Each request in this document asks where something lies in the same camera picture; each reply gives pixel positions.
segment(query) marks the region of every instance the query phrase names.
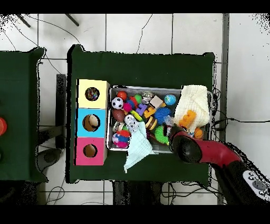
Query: shape sorter box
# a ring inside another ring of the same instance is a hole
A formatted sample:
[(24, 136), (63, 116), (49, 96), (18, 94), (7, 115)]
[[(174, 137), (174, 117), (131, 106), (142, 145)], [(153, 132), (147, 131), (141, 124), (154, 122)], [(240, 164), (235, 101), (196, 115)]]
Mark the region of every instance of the shape sorter box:
[(106, 81), (77, 79), (74, 165), (104, 164), (109, 87)]

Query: green tablecloth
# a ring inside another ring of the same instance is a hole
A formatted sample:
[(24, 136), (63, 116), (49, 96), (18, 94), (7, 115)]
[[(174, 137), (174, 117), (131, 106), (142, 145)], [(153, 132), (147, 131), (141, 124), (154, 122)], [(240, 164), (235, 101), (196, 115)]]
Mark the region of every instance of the green tablecloth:
[(137, 180), (137, 181), (199, 181), (208, 185), (208, 164), (187, 164), (173, 154), (148, 155), (124, 173), (126, 153), (108, 151), (103, 166), (74, 166), (76, 79), (105, 80), (110, 85), (180, 89), (182, 85), (204, 85), (212, 90), (213, 53), (204, 55), (124, 54), (84, 52), (73, 45), (68, 54), (67, 97), (67, 180)]
[(37, 148), (37, 66), (44, 48), (30, 52), (0, 51), (0, 180), (44, 182), (35, 165)]

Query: green table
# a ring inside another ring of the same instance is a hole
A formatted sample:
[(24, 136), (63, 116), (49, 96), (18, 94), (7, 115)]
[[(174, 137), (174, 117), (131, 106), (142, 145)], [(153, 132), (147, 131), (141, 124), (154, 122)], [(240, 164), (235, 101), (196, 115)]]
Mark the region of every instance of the green table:
[(76, 79), (104, 80), (110, 85), (173, 89), (180, 89), (182, 85), (204, 85), (211, 91), (214, 59), (213, 53), (153, 55), (84, 52), (80, 45), (73, 45), (67, 54), (67, 124), (71, 124), (66, 138), (67, 181), (199, 181), (208, 186), (208, 164), (184, 163), (173, 154), (148, 155), (127, 174), (123, 169), (126, 153), (121, 151), (108, 151), (103, 166), (74, 166), (75, 94)]

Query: purple toy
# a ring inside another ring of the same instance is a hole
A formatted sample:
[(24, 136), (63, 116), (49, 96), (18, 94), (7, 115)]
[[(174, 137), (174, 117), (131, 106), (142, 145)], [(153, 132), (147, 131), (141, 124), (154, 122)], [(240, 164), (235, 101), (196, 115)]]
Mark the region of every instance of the purple toy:
[(147, 105), (146, 104), (139, 104), (138, 108), (136, 109), (136, 112), (142, 116), (143, 112), (146, 110)]

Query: teal ball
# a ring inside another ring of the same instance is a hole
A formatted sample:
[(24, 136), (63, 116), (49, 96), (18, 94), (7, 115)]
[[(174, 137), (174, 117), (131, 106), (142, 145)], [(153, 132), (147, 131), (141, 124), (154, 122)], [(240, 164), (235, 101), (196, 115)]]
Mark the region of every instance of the teal ball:
[(166, 105), (171, 106), (171, 105), (176, 103), (176, 97), (175, 97), (175, 95), (168, 94), (165, 96), (164, 101), (165, 101)]

